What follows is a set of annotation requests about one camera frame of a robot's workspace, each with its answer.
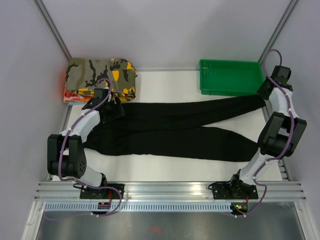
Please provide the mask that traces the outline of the black trousers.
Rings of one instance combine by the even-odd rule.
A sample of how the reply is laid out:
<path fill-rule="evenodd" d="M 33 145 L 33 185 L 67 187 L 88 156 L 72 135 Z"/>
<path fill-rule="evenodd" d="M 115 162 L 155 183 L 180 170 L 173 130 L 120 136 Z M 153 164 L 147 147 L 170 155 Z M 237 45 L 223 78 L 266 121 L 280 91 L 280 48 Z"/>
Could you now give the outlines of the black trousers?
<path fill-rule="evenodd" d="M 214 127 L 214 123 L 264 105 L 258 95 L 184 103 L 124 103 L 124 116 L 95 126 L 84 147 L 107 156 L 248 162 L 258 150 L 257 143 Z"/>

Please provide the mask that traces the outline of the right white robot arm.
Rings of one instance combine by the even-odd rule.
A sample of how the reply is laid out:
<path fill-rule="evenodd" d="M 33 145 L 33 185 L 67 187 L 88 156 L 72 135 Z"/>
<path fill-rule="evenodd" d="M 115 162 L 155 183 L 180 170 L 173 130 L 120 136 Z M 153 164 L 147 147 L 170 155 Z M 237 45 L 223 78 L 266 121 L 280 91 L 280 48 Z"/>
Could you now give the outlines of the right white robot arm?
<path fill-rule="evenodd" d="M 257 199 L 258 179 L 278 160 L 294 153 L 307 127 L 307 122 L 294 109 L 293 88 L 288 84 L 290 76 L 290 68 L 277 65 L 257 91 L 271 104 L 272 114 L 258 137 L 257 153 L 233 175 L 228 185 L 233 199 Z"/>

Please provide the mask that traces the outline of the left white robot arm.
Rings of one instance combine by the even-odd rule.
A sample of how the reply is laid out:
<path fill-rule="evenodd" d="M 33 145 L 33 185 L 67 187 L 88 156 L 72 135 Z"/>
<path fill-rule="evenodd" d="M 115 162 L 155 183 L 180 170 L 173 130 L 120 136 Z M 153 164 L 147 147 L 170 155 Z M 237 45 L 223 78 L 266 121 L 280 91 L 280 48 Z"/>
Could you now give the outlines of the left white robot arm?
<path fill-rule="evenodd" d="M 96 88 L 75 122 L 61 133 L 48 137 L 48 173 L 61 181 L 72 181 L 91 189 L 99 199 L 105 198 L 109 193 L 107 178 L 88 166 L 84 143 L 94 127 L 124 115 L 120 99 L 110 89 Z"/>

